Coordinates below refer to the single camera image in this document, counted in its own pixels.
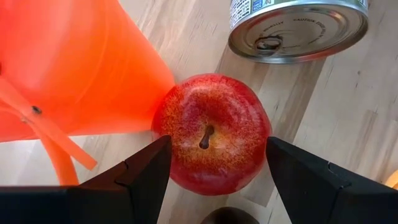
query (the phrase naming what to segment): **pull tab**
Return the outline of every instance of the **pull tab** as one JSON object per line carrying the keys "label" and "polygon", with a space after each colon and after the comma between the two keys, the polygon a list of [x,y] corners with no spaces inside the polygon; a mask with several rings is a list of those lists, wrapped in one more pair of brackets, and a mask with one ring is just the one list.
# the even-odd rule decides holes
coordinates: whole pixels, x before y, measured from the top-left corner
{"label": "pull tab", "polygon": [[260,55],[271,56],[282,47],[282,38],[279,36],[260,37],[254,45]]}

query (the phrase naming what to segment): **can lid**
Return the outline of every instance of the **can lid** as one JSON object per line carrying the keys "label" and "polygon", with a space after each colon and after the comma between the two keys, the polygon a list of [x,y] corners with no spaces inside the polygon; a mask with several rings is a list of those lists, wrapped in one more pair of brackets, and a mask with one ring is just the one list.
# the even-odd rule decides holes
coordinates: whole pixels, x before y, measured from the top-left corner
{"label": "can lid", "polygon": [[347,49],[368,30],[365,7],[309,2],[276,4],[246,16],[234,26],[229,46],[258,62],[295,63]]}

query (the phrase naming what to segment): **dark round object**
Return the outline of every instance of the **dark round object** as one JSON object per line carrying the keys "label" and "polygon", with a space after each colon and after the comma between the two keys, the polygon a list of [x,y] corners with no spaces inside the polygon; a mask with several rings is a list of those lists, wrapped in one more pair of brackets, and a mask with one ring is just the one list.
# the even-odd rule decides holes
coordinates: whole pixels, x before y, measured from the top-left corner
{"label": "dark round object", "polygon": [[260,224],[247,212],[233,207],[223,207],[211,212],[201,224]]}

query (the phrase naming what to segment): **light wood surface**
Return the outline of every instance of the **light wood surface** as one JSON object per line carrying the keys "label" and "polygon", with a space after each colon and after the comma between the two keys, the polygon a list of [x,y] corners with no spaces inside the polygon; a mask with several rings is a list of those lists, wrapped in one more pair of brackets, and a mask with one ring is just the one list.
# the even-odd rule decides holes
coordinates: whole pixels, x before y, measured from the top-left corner
{"label": "light wood surface", "polygon": [[[176,81],[220,72],[249,85],[270,117],[274,135],[349,170],[384,182],[398,169],[398,10],[396,0],[371,1],[370,30],[354,47],[327,59],[266,65],[226,46],[230,0],[121,0],[172,69]],[[99,164],[76,164],[81,182],[149,144],[149,132],[73,138]],[[57,185],[37,141],[0,144],[1,185]],[[231,205],[260,223],[290,223],[268,166],[242,191],[204,197],[169,182],[159,223],[200,223]]]}

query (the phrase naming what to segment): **can rim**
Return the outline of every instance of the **can rim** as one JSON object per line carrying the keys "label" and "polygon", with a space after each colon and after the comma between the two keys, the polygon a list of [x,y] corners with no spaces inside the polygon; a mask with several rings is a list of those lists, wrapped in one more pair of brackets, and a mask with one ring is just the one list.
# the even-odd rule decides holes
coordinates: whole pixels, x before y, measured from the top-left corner
{"label": "can rim", "polygon": [[[241,26],[242,24],[244,24],[245,22],[247,22],[248,20],[252,19],[253,17],[259,16],[261,14],[268,14],[271,13],[273,11],[276,10],[280,10],[283,8],[288,8],[288,7],[294,7],[294,6],[309,6],[309,5],[331,5],[331,6],[341,6],[341,7],[346,7],[349,9],[354,9],[358,11],[358,14],[360,14],[363,18],[365,18],[364,20],[364,24],[359,27],[357,33],[355,35],[353,35],[350,39],[349,42],[347,42],[346,40],[343,40],[342,42],[340,42],[339,44],[336,45],[332,45],[327,49],[323,49],[319,52],[315,52],[313,54],[308,54],[308,55],[301,55],[301,56],[297,56],[297,57],[278,57],[278,58],[272,58],[272,57],[257,57],[257,56],[253,56],[253,55],[249,55],[246,54],[242,51],[240,51],[234,44],[232,41],[232,36],[234,34],[234,31]],[[268,6],[265,7],[264,9],[258,10],[255,13],[249,14],[246,17],[242,18],[232,29],[231,32],[229,34],[229,38],[228,38],[228,45],[230,47],[230,49],[237,55],[244,57],[244,58],[248,58],[251,59],[253,61],[256,62],[263,62],[263,63],[297,63],[297,62],[306,62],[309,60],[315,60],[318,58],[323,58],[323,57],[327,57],[333,54],[336,54],[338,52],[341,52],[351,46],[353,46],[355,43],[357,43],[358,41],[360,41],[367,33],[368,31],[368,27],[369,27],[369,22],[368,22],[368,10],[365,9],[364,7],[360,7],[358,5],[355,4],[350,4],[344,1],[339,1],[339,0],[314,0],[314,1],[290,1],[290,2],[284,2],[284,3],[280,3],[280,4],[276,4],[273,6]]]}

